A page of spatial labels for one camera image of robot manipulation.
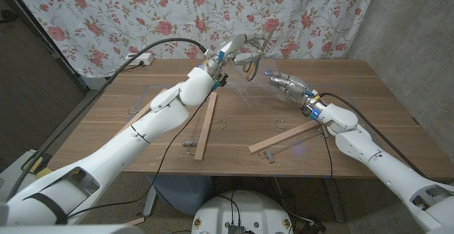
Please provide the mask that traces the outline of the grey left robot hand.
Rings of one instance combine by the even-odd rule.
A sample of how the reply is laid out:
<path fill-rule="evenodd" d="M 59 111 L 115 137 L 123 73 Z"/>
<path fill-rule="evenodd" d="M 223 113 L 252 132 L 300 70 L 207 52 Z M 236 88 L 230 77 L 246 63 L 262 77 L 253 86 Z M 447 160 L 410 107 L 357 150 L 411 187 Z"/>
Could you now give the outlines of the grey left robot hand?
<path fill-rule="evenodd" d="M 213 58 L 225 65 L 227 61 L 232 60 L 236 65 L 245 63 L 259 64 L 260 59 L 265 55 L 265 48 L 272 37 L 272 32 L 264 33 L 249 33 L 235 35 L 228 40 L 222 42 L 215 50 Z M 251 45 L 257 50 L 255 52 L 244 52 L 240 50 L 244 45 Z"/>

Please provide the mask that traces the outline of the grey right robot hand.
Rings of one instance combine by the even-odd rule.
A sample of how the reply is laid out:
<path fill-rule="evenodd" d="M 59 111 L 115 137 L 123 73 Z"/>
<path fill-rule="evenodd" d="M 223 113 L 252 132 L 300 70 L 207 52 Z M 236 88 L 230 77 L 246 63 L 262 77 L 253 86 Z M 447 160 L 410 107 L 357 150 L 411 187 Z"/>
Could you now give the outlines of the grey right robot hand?
<path fill-rule="evenodd" d="M 287 93 L 295 102 L 305 104 L 308 100 L 315 101 L 319 96 L 313 93 L 302 79 L 276 70 L 265 72 L 269 77 L 268 84 Z"/>

